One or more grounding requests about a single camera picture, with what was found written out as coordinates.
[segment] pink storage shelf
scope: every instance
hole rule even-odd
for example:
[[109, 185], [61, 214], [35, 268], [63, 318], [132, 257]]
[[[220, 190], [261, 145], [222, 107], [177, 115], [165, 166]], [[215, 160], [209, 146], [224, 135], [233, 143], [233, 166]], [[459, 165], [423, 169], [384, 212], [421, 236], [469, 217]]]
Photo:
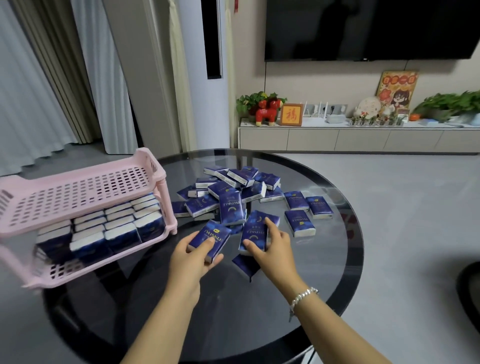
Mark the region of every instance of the pink storage shelf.
[[3, 177], [0, 179], [0, 239], [76, 218], [152, 191], [160, 202], [166, 227], [161, 236], [87, 267], [78, 260], [49, 264], [36, 247], [28, 261], [22, 262], [1, 243], [0, 259], [23, 280], [24, 287], [53, 288], [158, 243], [170, 233], [177, 233], [166, 177], [147, 148], [137, 149], [130, 158], [36, 180]]

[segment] red toy horse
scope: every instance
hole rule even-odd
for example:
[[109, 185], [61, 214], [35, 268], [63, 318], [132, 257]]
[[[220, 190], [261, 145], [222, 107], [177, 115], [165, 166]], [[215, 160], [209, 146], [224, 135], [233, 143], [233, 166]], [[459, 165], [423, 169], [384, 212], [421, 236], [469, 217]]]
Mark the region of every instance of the red toy horse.
[[268, 126], [275, 125], [276, 111], [282, 107], [281, 100], [270, 101], [270, 104], [267, 107], [267, 100], [262, 100], [258, 103], [259, 109], [255, 113], [255, 121], [257, 126], [262, 125], [263, 119], [268, 119]]

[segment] silver bead bracelet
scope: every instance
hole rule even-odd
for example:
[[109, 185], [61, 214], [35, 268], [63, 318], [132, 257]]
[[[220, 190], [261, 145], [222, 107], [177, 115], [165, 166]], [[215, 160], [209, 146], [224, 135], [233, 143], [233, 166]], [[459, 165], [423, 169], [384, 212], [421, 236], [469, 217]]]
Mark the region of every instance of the silver bead bracelet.
[[295, 316], [295, 312], [293, 311], [295, 306], [298, 305], [298, 303], [305, 297], [307, 297], [310, 293], [318, 294], [318, 289], [310, 287], [304, 293], [300, 293], [295, 297], [295, 299], [292, 301], [292, 304], [290, 305], [290, 318], [288, 319], [288, 322], [290, 322], [292, 320], [292, 317]]

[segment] black tv screen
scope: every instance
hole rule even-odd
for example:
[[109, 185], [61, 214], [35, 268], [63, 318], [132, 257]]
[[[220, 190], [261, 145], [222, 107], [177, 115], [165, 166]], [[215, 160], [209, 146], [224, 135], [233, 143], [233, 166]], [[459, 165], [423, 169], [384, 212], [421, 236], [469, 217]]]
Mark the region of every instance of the black tv screen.
[[265, 61], [467, 59], [478, 0], [268, 0]]

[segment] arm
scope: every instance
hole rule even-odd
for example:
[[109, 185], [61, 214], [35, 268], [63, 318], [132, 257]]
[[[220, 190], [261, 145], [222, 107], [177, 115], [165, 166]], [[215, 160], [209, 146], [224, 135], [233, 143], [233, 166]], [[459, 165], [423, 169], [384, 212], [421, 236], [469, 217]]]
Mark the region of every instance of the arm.
[[[290, 305], [295, 297], [309, 286], [295, 268], [290, 236], [265, 219], [272, 236], [267, 252], [244, 240], [266, 276], [275, 284]], [[316, 294], [310, 294], [295, 306], [298, 317], [310, 342], [325, 364], [388, 364], [391, 363], [373, 346], [348, 326]]]
[[213, 238], [187, 253], [187, 245], [197, 233], [183, 238], [175, 248], [165, 292], [121, 364], [179, 362], [190, 317], [200, 298], [200, 278], [223, 259], [223, 254], [219, 254], [214, 263], [205, 263], [215, 242]]

